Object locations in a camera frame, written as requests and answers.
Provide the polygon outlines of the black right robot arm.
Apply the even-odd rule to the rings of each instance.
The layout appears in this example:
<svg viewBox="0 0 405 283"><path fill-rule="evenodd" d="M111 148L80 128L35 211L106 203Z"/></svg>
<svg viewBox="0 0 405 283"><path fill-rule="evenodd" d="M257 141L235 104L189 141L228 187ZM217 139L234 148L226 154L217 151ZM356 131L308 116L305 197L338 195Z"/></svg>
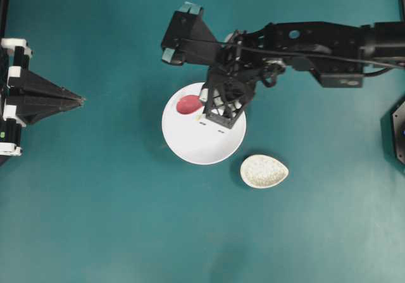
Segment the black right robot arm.
<svg viewBox="0 0 405 283"><path fill-rule="evenodd" d="M253 33L236 31L208 70L200 93L203 113L231 129L257 82L271 88L287 67L309 72L322 87L361 87L366 77L404 68L404 23L269 23Z"/></svg>

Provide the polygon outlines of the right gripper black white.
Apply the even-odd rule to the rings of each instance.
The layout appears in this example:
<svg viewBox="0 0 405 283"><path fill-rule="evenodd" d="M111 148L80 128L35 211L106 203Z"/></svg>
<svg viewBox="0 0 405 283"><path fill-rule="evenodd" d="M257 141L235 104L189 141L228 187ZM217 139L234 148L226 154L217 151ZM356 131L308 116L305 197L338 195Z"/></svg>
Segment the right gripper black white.
<svg viewBox="0 0 405 283"><path fill-rule="evenodd" d="M255 94L255 81L209 70L199 93L206 118L231 129Z"/></svg>

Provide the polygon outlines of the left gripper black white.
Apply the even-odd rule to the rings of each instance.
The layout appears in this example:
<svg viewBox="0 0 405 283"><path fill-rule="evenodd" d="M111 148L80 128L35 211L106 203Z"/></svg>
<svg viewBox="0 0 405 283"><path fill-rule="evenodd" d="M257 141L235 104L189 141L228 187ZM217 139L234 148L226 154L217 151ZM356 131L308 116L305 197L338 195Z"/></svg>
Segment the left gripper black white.
<svg viewBox="0 0 405 283"><path fill-rule="evenodd" d="M24 39L1 40L1 164L22 155L22 128L83 105L85 99L28 70ZM29 100L28 92L71 100Z"/></svg>

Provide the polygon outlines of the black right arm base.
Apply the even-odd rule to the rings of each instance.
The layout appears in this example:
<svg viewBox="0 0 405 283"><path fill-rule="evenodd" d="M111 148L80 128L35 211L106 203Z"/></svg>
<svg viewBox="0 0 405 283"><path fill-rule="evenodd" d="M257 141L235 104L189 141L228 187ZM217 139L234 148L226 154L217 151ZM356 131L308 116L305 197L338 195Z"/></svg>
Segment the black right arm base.
<svg viewBox="0 0 405 283"><path fill-rule="evenodd" d="M385 160L404 172L404 96L381 117L380 129Z"/></svg>

